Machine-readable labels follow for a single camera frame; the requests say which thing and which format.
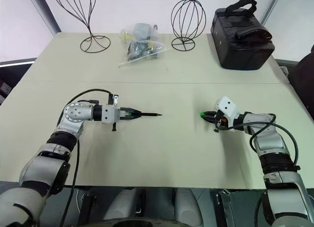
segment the black wire frame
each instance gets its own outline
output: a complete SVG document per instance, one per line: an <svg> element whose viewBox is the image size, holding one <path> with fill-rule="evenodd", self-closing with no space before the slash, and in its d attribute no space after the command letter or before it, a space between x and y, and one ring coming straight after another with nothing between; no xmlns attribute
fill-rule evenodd
<svg viewBox="0 0 314 227"><path fill-rule="evenodd" d="M186 17L187 11L188 11L191 4L193 5L193 10L192 10L191 18L189 21L189 25L188 25L186 31L183 31L183 25L185 22L185 17ZM185 12L183 12L184 17L183 17L183 21L181 24L181 13L182 13L182 9L184 6L186 7L186 10L185 10ZM197 26L188 35L191 22L193 20L193 17L195 17L194 16L195 13L196 13L196 17L197 17ZM176 18L179 18L179 29L180 29L180 31L177 31L175 29ZM199 35L201 35L205 29L205 26L206 26L206 14L205 14L205 11L204 11L201 3L197 0L181 0L181 1L179 1L173 7L172 12L171 12L171 26L172 26L173 33L176 36L176 38L171 42L172 47L174 49L180 50L180 51L188 51L188 50L193 49L195 47L195 42L193 41L193 39L198 37Z"/></svg>
<svg viewBox="0 0 314 227"><path fill-rule="evenodd" d="M69 6L68 8L65 7L65 4L63 4L61 0L56 1L64 10L66 10L70 15L78 19L87 27L89 37L85 38L79 46L83 52L99 53L108 49L111 44L110 39L103 35L94 35L90 28L90 18L94 10L96 0L89 0L89 8L87 12L84 12L81 0L63 0L63 2L65 2ZM106 40L105 45L103 43L100 43L101 40ZM90 50L92 44L98 46L97 50Z"/></svg>

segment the clear plastic bag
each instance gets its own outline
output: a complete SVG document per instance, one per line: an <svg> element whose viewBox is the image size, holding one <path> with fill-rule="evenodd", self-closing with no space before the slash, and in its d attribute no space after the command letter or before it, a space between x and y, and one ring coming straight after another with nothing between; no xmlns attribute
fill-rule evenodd
<svg viewBox="0 0 314 227"><path fill-rule="evenodd" d="M158 42L158 26L149 24L134 24L121 30L121 39L125 43L125 55L119 65L147 58L158 58L159 53L170 49Z"/></svg>

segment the wire sculpture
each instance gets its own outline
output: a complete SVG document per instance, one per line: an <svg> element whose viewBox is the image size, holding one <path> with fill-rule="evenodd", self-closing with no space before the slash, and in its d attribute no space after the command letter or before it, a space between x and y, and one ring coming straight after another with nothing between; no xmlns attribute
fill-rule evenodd
<svg viewBox="0 0 314 227"><path fill-rule="evenodd" d="M81 0L56 0L70 15L82 22L88 29L89 37L80 44L80 49L87 53L99 53L106 50L111 41L106 36L94 35L90 28L90 18L94 10L96 0L87 0L87 4L82 4Z"/></svg>
<svg viewBox="0 0 314 227"><path fill-rule="evenodd" d="M200 2L181 0L171 12L171 26L176 36L171 42L172 47L180 51L193 49L195 47L193 39L201 35L205 25L206 14Z"/></svg>

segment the table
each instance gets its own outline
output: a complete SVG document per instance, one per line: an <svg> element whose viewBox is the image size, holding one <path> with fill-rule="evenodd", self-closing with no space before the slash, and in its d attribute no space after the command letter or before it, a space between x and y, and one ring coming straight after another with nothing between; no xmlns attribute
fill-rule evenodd
<svg viewBox="0 0 314 227"><path fill-rule="evenodd" d="M70 98L103 88L120 96L121 107L163 116L119 122L117 132L111 125L86 122L77 185L264 188L249 135L217 134L199 116L227 95L243 111L277 114L277 123L298 142L306 187L314 187L314 123L272 57L260 70L224 70L211 36L201 35L192 51L169 50L160 59L119 68L119 35L108 36L108 50L87 54L78 47L85 34L58 34L12 90L0 107L0 180L18 180ZM167 44L172 38L161 35ZM106 103L107 95L88 93L82 99ZM293 156L292 142L282 136ZM76 153L66 184L72 183Z"/></svg>
<svg viewBox="0 0 314 227"><path fill-rule="evenodd" d="M24 164L53 132L66 101L89 88L119 94L119 105L163 116L111 125L86 122L77 185L264 188L258 157L243 132L213 132L199 113L228 95L243 110L273 112L300 147L307 188L314 187L314 124L288 84L168 84L22 81L0 107L0 180L17 181ZM107 100L105 93L83 99ZM282 134L291 156L293 146ZM76 161L66 184L72 183Z"/></svg>

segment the white wall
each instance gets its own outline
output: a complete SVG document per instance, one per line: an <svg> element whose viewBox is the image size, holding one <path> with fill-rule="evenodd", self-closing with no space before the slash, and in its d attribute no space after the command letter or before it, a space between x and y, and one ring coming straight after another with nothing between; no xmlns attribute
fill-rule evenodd
<svg viewBox="0 0 314 227"><path fill-rule="evenodd" d="M0 62L35 58L52 38L31 0L0 0Z"/></svg>
<svg viewBox="0 0 314 227"><path fill-rule="evenodd" d="M160 33L172 33L170 14L180 0L97 0L91 18L93 32L120 32L134 23L154 23ZM207 15L205 32L210 32L214 11L238 0L198 0ZM261 20L271 0L256 0L256 17ZM63 32L86 32L86 27L66 13L55 0L46 0Z"/></svg>
<svg viewBox="0 0 314 227"><path fill-rule="evenodd" d="M300 61L314 44L314 0L279 0L265 27L276 59Z"/></svg>

